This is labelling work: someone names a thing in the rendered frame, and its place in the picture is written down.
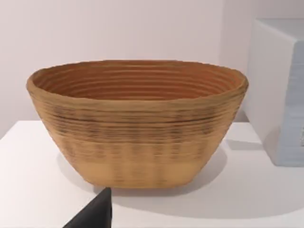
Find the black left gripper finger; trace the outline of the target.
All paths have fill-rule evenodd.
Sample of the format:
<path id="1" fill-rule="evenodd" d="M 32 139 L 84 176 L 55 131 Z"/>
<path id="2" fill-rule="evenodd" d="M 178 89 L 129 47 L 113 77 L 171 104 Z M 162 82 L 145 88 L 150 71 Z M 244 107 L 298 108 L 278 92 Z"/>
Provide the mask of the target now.
<path id="1" fill-rule="evenodd" d="M 62 228 L 112 228 L 112 191 L 103 189 Z"/>

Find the brown woven basket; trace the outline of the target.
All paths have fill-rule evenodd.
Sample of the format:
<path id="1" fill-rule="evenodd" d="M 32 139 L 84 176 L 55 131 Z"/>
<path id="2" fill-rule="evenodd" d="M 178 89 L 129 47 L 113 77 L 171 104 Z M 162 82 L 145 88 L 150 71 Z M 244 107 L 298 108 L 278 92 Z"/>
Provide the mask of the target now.
<path id="1" fill-rule="evenodd" d="M 236 69 L 178 60 L 102 60 L 33 73 L 32 103 L 87 182 L 127 189 L 191 182 L 226 135 L 248 89 Z"/>

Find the white box appliance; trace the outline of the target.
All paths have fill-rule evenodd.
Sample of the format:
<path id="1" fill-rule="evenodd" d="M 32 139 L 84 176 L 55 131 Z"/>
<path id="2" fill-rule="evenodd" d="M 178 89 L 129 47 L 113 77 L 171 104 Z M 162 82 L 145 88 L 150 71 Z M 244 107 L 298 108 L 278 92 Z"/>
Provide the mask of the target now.
<path id="1" fill-rule="evenodd" d="M 304 18 L 257 19 L 244 112 L 272 163 L 304 167 Z"/>

